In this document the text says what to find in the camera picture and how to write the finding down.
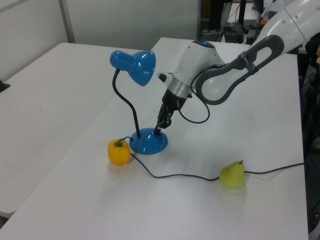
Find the desk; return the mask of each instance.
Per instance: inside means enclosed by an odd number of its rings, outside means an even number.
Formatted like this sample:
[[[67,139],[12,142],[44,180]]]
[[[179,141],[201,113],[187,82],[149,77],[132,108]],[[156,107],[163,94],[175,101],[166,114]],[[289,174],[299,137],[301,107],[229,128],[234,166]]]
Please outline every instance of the desk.
[[[240,8],[238,9],[237,15],[236,15],[235,11],[237,11],[236,9],[237,9],[237,7],[239,7],[239,5],[240,5],[240,3],[232,3],[230,13],[229,13],[228,22],[233,23],[236,16],[237,16],[236,22],[238,21]],[[244,12],[244,19],[245,20],[257,20],[258,15],[259,15],[258,11],[252,10],[252,2],[245,4],[245,12]]]
[[[114,95],[115,48],[62,43],[0,93],[0,216],[10,217]],[[127,77],[119,76],[121,85]]]
[[[152,49],[155,72],[173,71],[190,42],[161,38]],[[248,48],[213,44],[225,62]],[[165,90],[155,76],[145,87],[127,80],[119,88],[142,128],[154,127]],[[207,178],[239,160],[248,171],[303,161],[294,55],[274,60],[210,109],[204,124],[175,113],[164,131],[167,148],[138,158],[158,176]],[[182,112],[194,121],[206,117],[195,97]],[[108,142],[134,131],[130,108],[114,95],[0,230],[0,240],[308,239],[303,166],[247,175],[238,190],[190,177],[154,179],[135,160],[120,167],[108,161]]]

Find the pear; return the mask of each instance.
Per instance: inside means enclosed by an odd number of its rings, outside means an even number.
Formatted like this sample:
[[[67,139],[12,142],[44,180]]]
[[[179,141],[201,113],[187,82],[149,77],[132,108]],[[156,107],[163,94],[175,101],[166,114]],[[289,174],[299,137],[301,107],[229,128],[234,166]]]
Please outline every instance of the pear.
[[[229,189],[240,188],[246,179],[243,161],[235,161],[229,166],[224,167],[220,172],[219,178],[223,185]]]

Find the power cord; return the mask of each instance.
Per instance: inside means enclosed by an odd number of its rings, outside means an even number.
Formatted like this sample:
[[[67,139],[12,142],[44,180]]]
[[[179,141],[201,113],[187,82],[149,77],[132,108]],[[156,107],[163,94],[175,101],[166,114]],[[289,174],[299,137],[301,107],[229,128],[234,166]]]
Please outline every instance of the power cord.
[[[153,175],[149,169],[142,163],[142,161],[140,161],[135,155],[133,155],[131,153],[131,156],[137,160],[141,165],[142,167],[144,167],[144,169],[154,178],[156,179],[164,179],[164,178],[170,178],[170,177],[176,177],[176,176],[183,176],[183,177],[193,177],[193,178],[198,178],[198,179],[203,179],[203,180],[206,180],[206,181],[210,181],[210,182],[213,182],[215,180],[218,180],[219,177],[215,177],[215,178],[206,178],[206,177],[203,177],[203,176],[197,176],[197,175],[191,175],[191,174],[182,174],[182,173],[177,173],[177,174],[171,174],[171,175],[164,175],[164,176],[155,176]],[[297,164],[293,164],[293,165],[289,165],[289,166],[283,166],[283,167],[279,167],[279,168],[276,168],[276,169],[273,169],[273,170],[269,170],[269,171],[263,171],[263,172],[256,172],[256,171],[244,171],[246,174],[268,174],[268,173],[272,173],[272,172],[275,172],[275,171],[279,171],[279,170],[283,170],[283,169],[288,169],[288,168],[292,168],[292,167],[296,167],[296,166],[300,166],[300,165],[304,165],[305,163],[304,162],[301,162],[301,163],[297,163]]]
[[[206,72],[206,71],[208,71],[208,70],[210,70],[210,69],[219,69],[219,68],[222,68],[222,67],[225,66],[225,65],[226,65],[226,64],[223,64],[223,65],[221,65],[221,64],[213,64],[213,65],[210,65],[210,66],[204,68],[203,70],[201,70],[201,71],[192,79],[192,81],[191,81],[190,89],[191,89],[192,93],[193,93],[198,99],[200,99],[200,101],[204,104],[204,106],[205,106],[205,108],[206,108],[206,110],[207,110],[207,112],[208,112],[208,115],[207,115],[207,117],[206,117],[205,120],[203,120],[203,121],[192,121],[192,120],[186,118],[186,117],[183,115],[183,113],[181,112],[181,107],[180,107],[179,100],[176,100],[176,106],[177,106],[177,109],[178,109],[181,117],[183,117],[183,118],[184,118],[186,121],[188,121],[189,123],[192,123],[192,124],[203,124],[203,123],[205,123],[206,121],[208,121],[208,119],[210,118],[210,109],[209,109],[208,105],[197,95],[197,93],[196,93],[196,92],[194,91],[194,89],[193,89],[193,84],[194,84],[195,80],[196,80],[202,73],[204,73],[204,72]]]

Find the black cable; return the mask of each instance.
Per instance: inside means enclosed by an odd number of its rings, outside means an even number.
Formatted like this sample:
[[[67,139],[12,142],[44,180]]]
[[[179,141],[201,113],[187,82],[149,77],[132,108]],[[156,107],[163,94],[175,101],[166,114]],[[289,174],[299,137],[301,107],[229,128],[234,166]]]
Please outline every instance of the black cable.
[[[293,165],[289,165],[289,166],[279,167],[277,169],[273,169],[273,170],[270,170],[270,171],[262,171],[262,172],[244,171],[244,172],[246,174],[268,174],[268,173],[272,173],[272,172],[279,171],[279,170],[282,170],[282,169],[288,169],[288,168],[292,168],[292,167],[300,166],[300,165],[304,165],[304,164],[305,164],[304,162],[301,162],[301,163],[297,163],[297,164],[293,164]]]
[[[215,42],[217,41],[218,37],[219,37],[219,33],[221,32],[221,30],[224,29],[224,27],[221,27],[220,30],[218,31],[217,36],[215,37]]]
[[[236,12],[235,12],[235,18],[234,18],[234,26],[236,26],[236,22],[237,22],[237,14],[238,14],[238,9],[240,7],[240,4],[239,6],[236,8]]]
[[[209,107],[208,107],[207,104],[204,104],[204,106],[206,107],[206,110],[207,110],[207,112],[208,112],[208,116],[207,116],[206,119],[203,120],[203,121],[192,121],[192,120],[186,118],[186,117],[182,114],[182,112],[181,112],[180,103],[179,103],[179,100],[178,100],[178,99],[176,100],[176,106],[177,106],[177,108],[178,108],[178,111],[179,111],[181,117],[183,117],[183,118],[184,118],[185,120],[187,120],[189,123],[192,123],[192,124],[203,124],[203,123],[205,123],[206,121],[208,121],[208,119],[210,118],[210,109],[209,109]]]
[[[196,92],[194,91],[194,89],[193,89],[194,81],[197,79],[197,77],[200,76],[200,74],[202,74],[202,73],[204,73],[204,72],[206,72],[206,71],[208,71],[208,70],[210,70],[210,69],[219,69],[219,68],[222,68],[222,67],[225,66],[225,65],[226,65],[226,64],[223,64],[223,65],[221,65],[221,64],[213,64],[213,65],[210,65],[210,66],[204,68],[203,70],[201,70],[201,71],[192,79],[192,81],[191,81],[191,83],[190,83],[190,89],[191,89],[192,93],[193,93],[198,99],[200,99],[200,101],[204,104],[204,106],[205,106],[205,108],[206,108],[206,110],[207,110],[207,112],[208,112],[208,116],[206,117],[205,120],[203,120],[203,121],[192,121],[192,120],[186,118],[186,117],[182,114],[182,112],[181,112],[179,100],[176,101],[176,106],[177,106],[177,108],[178,108],[178,111],[179,111],[181,117],[183,117],[183,118],[184,118],[185,120],[187,120],[189,123],[192,123],[192,124],[203,124],[203,123],[205,123],[206,121],[208,121],[208,119],[210,118],[210,109],[209,109],[208,105],[197,95],[197,93],[196,93]]]
[[[206,181],[215,181],[215,180],[218,180],[219,177],[216,177],[216,178],[213,178],[213,179],[209,179],[209,178],[205,178],[205,177],[202,177],[202,176],[197,176],[197,175],[190,175],[190,174],[171,174],[171,175],[165,175],[165,176],[155,176],[153,175],[149,170],[148,168],[135,156],[131,153],[131,156],[135,158],[135,160],[137,160],[141,165],[142,167],[144,167],[144,169],[154,178],[156,179],[164,179],[164,178],[169,178],[169,177],[175,177],[175,176],[184,176],[184,177],[193,177],[193,178],[198,178],[198,179],[203,179],[203,180],[206,180]]]
[[[129,102],[124,96],[122,96],[120,94],[120,92],[118,91],[117,86],[116,86],[116,79],[117,79],[117,76],[118,76],[119,72],[120,72],[120,69],[116,69],[115,70],[115,73],[114,73],[113,79],[112,79],[112,87],[113,87],[114,92],[119,96],[119,98],[121,98],[123,101],[125,101],[130,106],[130,108],[132,109],[136,135],[137,135],[138,138],[140,138],[141,135],[140,135],[138,117],[137,117],[137,112],[135,110],[135,107],[132,105],[131,102]]]
[[[137,160],[142,165],[142,167],[144,167],[144,169],[152,177],[154,177],[156,179],[164,179],[164,178],[175,177],[175,176],[193,177],[193,178],[203,179],[203,180],[210,181],[210,182],[213,182],[213,181],[219,179],[219,177],[216,177],[216,178],[205,178],[203,176],[197,176],[197,175],[191,175],[191,174],[181,174],[181,173],[171,174],[171,175],[164,175],[164,176],[155,176],[149,171],[149,169],[135,155],[133,155],[132,153],[130,153],[130,154],[131,154],[132,157],[135,158],[135,160]],[[293,164],[293,165],[289,165],[289,166],[283,166],[283,167],[279,167],[277,169],[273,169],[273,170],[270,170],[270,171],[264,171],[264,172],[254,172],[254,171],[244,171],[244,172],[246,174],[268,174],[268,173],[272,173],[272,172],[275,172],[275,171],[278,171],[278,170],[288,169],[288,168],[292,168],[292,167],[299,166],[299,165],[304,165],[304,163],[302,162],[302,163],[297,163],[297,164]]]
[[[228,21],[229,18],[231,18],[231,17],[235,14],[236,11],[238,11],[238,8],[239,8],[239,7],[240,7],[240,4],[239,4],[239,6],[236,7],[236,9],[234,10],[234,12],[228,17],[228,19],[227,19],[226,21]]]

